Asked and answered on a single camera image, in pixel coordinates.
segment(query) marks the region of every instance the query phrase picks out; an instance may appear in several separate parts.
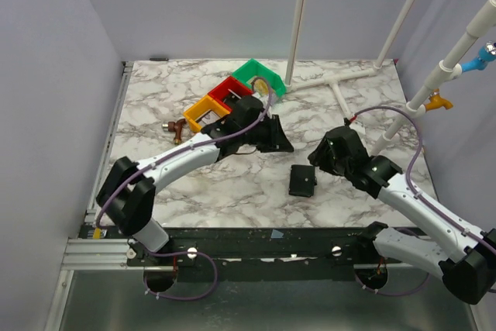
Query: gray wall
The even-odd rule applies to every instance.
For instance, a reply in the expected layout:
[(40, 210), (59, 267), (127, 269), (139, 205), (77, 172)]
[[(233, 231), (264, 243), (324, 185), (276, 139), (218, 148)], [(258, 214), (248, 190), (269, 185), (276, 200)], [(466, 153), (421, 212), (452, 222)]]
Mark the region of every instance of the gray wall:
[[(443, 59), (486, 0), (433, 0), (419, 23), (398, 70), (407, 98), (422, 85), (436, 61)], [(477, 43), (463, 61), (476, 56), (481, 44), (496, 40), (496, 29)], [(496, 227), (496, 65), (445, 83), (443, 96), (455, 107), (430, 112), (421, 121), (426, 157), (443, 204), (483, 229)], [(496, 295), (487, 295), (492, 309)]]
[(0, 322), (43, 329), (122, 65), (89, 0), (0, 0)]
[[(308, 0), (298, 58), (375, 58), (405, 0)], [(122, 59), (287, 58), (295, 0), (91, 0)], [(430, 0), (418, 0), (397, 57)]]

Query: orange faucet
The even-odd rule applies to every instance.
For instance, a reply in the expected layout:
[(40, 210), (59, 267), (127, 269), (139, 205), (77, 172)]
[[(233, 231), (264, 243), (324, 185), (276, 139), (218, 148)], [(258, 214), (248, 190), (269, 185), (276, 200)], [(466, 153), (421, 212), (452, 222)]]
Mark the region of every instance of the orange faucet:
[(446, 110), (450, 110), (453, 107), (453, 104), (441, 97), (439, 93), (439, 89), (436, 89), (429, 97), (429, 104), (424, 104), (425, 110), (428, 112), (429, 110), (439, 109), (441, 106)]

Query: marble tabletop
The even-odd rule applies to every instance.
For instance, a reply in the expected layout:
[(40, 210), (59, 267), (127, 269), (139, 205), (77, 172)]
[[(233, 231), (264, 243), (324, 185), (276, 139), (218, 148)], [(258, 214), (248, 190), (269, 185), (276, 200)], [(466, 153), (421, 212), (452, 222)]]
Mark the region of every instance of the marble tabletop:
[[(131, 160), (158, 155), (174, 147), (172, 133), (162, 123), (182, 117), (193, 105), (245, 60), (138, 61), (129, 87), (110, 155), (110, 164), (120, 157)], [(284, 76), (286, 62), (260, 60)], [(303, 61), (294, 66), (294, 79), (307, 81), (324, 74), (357, 71), (372, 66), (368, 60)], [(396, 69), (386, 61), (380, 73), (340, 84), (350, 109), (405, 103)], [(174, 227), (359, 227), (373, 221), (390, 226), (412, 226), (399, 212), (358, 191), (345, 178), (317, 171), (318, 185), (311, 198), (288, 194), (292, 164), (308, 164), (324, 133), (343, 124), (343, 114), (327, 86), (287, 93), (275, 104), (294, 153), (253, 153), (228, 157), (203, 167), (170, 184), (156, 196), (153, 217), (163, 226)], [(370, 149), (373, 140), (392, 122), (394, 113), (364, 114), (362, 139)], [(401, 139), (383, 155), (404, 169), (417, 141), (405, 126)], [(184, 131), (184, 137), (191, 136)], [(240, 151), (250, 151), (249, 147)], [(413, 180), (434, 196), (432, 182), (420, 157)], [(110, 223), (105, 217), (103, 223)]]

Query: gray floor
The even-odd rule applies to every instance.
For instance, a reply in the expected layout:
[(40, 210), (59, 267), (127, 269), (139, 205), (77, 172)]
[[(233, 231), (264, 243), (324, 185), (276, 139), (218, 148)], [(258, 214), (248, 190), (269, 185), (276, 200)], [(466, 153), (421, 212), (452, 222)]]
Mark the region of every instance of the gray floor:
[[(414, 287), (424, 276), (414, 269), (390, 272), (389, 291)], [(206, 286), (180, 284), (174, 292), (193, 295)], [(62, 329), (467, 331), (475, 329), (468, 309), (437, 280), (404, 298), (372, 295), (354, 282), (224, 282), (207, 299), (184, 303), (145, 296), (139, 272), (79, 272)]]

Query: black rectangular object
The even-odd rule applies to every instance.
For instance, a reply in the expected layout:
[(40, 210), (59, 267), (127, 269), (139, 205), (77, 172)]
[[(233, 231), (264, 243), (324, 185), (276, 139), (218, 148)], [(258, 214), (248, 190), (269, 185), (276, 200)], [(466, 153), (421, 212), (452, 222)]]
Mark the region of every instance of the black rectangular object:
[(289, 195), (296, 197), (311, 197), (317, 179), (315, 178), (315, 167), (293, 164), (289, 179)]

